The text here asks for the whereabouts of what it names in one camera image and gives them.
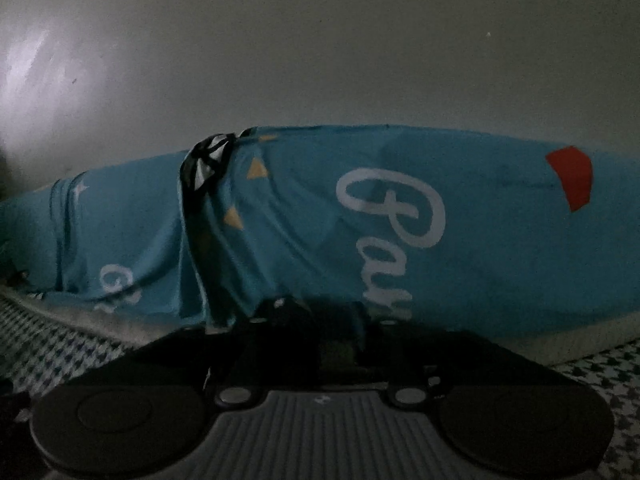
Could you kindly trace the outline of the blue printed pillow right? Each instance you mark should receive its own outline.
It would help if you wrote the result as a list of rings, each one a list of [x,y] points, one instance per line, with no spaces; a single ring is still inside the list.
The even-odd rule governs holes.
[[[256,127],[196,144],[184,229],[213,319],[361,304],[487,337],[639,307],[639,163],[407,126]]]

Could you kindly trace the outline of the houndstooth bed sheet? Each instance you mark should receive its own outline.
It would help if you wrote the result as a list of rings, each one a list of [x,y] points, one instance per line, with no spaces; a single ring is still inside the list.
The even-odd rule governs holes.
[[[130,351],[129,344],[81,333],[1,299],[1,375],[33,398]],[[610,404],[614,436],[598,470],[602,479],[639,477],[639,341],[552,366],[595,388]]]

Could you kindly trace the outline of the blue printed pillow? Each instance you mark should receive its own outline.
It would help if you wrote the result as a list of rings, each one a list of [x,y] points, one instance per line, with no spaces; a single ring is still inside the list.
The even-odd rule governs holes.
[[[639,307],[639,163],[407,126],[256,127],[196,144],[184,229],[213,319],[361,304],[487,337]]]
[[[179,194],[183,152],[93,169],[1,204],[1,277],[49,306],[209,321]]]

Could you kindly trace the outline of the blue printed pillow left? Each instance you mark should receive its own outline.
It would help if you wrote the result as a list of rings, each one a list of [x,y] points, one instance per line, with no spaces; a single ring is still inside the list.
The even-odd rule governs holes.
[[[179,194],[183,152],[93,169],[1,204],[1,277],[49,306],[209,321]]]

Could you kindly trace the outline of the black garment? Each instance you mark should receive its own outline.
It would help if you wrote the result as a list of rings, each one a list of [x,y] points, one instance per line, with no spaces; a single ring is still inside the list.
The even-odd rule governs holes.
[[[469,330],[372,318],[361,304],[265,307],[230,330],[178,330],[132,352],[136,376],[223,392],[425,389],[493,375],[502,349]]]

